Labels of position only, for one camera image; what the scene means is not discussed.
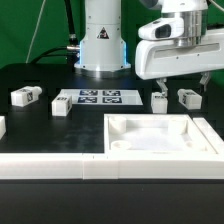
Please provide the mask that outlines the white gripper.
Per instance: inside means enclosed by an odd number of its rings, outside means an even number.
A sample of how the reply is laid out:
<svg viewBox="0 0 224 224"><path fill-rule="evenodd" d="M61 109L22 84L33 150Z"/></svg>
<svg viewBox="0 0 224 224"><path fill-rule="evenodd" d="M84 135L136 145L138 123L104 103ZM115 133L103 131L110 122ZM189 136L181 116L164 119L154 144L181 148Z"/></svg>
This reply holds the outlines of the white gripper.
<svg viewBox="0 0 224 224"><path fill-rule="evenodd" d="M183 31L184 20L174 18L160 18L138 30L135 72L143 80L157 79L165 97L165 77L202 72L200 84L206 91L209 71L224 69L224 28L208 30L199 44L178 46Z"/></svg>

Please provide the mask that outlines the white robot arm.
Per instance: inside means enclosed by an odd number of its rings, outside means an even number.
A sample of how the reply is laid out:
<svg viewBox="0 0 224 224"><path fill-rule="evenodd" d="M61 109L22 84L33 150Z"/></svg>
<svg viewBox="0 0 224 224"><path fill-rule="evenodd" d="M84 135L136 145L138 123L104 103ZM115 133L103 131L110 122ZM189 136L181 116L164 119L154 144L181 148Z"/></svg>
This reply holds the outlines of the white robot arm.
<svg viewBox="0 0 224 224"><path fill-rule="evenodd" d="M166 79L224 69L224 28L207 27L212 0L84 0L85 35L74 67L95 77L133 67L163 92Z"/></svg>

